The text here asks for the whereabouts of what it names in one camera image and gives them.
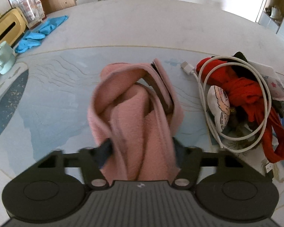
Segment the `blue object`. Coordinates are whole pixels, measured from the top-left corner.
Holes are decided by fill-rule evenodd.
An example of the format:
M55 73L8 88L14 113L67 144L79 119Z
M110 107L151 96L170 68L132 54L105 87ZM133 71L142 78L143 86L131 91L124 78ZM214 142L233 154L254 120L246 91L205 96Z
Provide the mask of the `blue object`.
M15 52L20 54L28 49L41 45L42 39L55 30L68 19L67 15L47 19L43 24L37 26L33 31L27 31L20 40Z

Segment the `red ribbon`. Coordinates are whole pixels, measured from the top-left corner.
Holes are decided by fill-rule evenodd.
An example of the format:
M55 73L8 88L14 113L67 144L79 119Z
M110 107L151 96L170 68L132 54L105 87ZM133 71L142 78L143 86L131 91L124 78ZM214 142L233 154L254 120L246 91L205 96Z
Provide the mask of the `red ribbon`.
M203 64L209 59L210 58L203 59L198 63L196 68L197 73L200 72ZM208 63L203 69L201 76L202 81L205 80L205 77L214 67L222 63L226 63L226 61L213 60ZM238 78L231 66L223 66L211 74L207 83L221 87L228 95L231 105L235 107L242 106L248 115L248 121L256 121L258 124L262 123L264 120L264 100L258 82L247 78ZM272 146L272 127L279 142L275 151L273 151ZM284 159L284 129L273 107L271 107L267 119L266 128L262 137L262 146L269 162L276 163Z

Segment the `pink towel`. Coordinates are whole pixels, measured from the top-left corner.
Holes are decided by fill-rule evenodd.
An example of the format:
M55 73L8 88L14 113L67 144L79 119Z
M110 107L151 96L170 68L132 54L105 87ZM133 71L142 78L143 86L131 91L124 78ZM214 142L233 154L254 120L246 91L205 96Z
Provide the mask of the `pink towel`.
M115 63L101 71L88 109L97 145L110 138L113 155L102 173L113 180L169 180L179 172L172 136L183 111L159 60ZM144 79L150 88L137 83Z

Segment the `cable plug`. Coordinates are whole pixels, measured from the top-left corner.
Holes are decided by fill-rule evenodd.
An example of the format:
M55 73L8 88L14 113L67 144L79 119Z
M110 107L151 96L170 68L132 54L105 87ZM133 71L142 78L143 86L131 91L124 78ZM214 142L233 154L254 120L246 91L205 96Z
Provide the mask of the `cable plug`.
M184 70L184 72L186 74L192 74L194 71L195 71L195 68L190 65L189 63L187 63L186 61L184 61L182 64L181 64L181 68Z

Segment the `cartoon plush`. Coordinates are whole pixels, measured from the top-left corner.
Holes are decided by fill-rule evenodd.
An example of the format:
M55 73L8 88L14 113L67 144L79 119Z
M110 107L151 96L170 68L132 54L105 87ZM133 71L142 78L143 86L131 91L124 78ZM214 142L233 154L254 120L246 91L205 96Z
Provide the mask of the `cartoon plush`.
M225 91L216 85L211 86L207 94L207 103L215 117L217 131L222 132L230 114L230 104Z

